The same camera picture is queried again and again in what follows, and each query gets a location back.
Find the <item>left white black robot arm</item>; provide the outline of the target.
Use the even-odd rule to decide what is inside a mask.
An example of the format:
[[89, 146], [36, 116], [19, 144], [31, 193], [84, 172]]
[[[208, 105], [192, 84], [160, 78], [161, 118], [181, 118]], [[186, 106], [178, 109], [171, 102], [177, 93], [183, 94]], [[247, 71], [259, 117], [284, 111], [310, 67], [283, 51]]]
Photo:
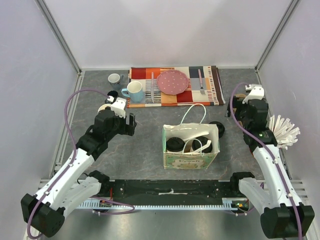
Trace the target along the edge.
[[[73, 184], [108, 148], [116, 135], [133, 136], [137, 126], [133, 113], [126, 116], [107, 108], [98, 113], [85, 134], [75, 145], [72, 154], [54, 177], [35, 194], [25, 194], [21, 199], [27, 236], [36, 240], [45, 235], [53, 237], [62, 227], [65, 219], [88, 198], [106, 196], [110, 191], [110, 178], [95, 170], [76, 187]], [[31, 230], [39, 232], [34, 236]]]

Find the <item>green paper gift bag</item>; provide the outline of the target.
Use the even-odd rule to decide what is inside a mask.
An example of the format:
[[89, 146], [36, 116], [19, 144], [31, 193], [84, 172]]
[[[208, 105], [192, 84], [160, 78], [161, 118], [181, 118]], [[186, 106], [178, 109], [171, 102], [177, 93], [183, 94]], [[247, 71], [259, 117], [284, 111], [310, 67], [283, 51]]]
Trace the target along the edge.
[[[167, 170], [205, 170], [214, 161], [220, 152], [219, 131], [215, 124], [204, 124], [207, 111], [196, 123], [184, 123], [189, 110], [183, 115], [178, 125], [163, 125], [162, 127], [162, 153], [163, 167]], [[184, 138], [197, 132], [208, 131], [208, 135], [199, 136], [187, 141]], [[211, 140], [210, 153], [197, 153], [192, 151], [192, 144], [198, 141], [205, 144]]]

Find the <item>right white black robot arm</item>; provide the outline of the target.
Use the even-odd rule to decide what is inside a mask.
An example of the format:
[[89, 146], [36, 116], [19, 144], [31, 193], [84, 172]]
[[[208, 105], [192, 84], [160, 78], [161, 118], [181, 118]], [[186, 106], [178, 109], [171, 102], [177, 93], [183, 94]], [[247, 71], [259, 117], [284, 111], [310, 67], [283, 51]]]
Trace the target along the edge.
[[269, 105], [264, 98], [246, 100], [232, 96], [227, 117], [243, 131], [243, 139], [258, 162], [268, 190], [264, 190], [249, 172], [232, 175], [229, 191], [243, 194], [260, 214], [260, 224], [269, 239], [302, 239], [315, 218], [313, 207], [305, 205], [295, 191], [282, 163], [274, 132], [267, 126]]

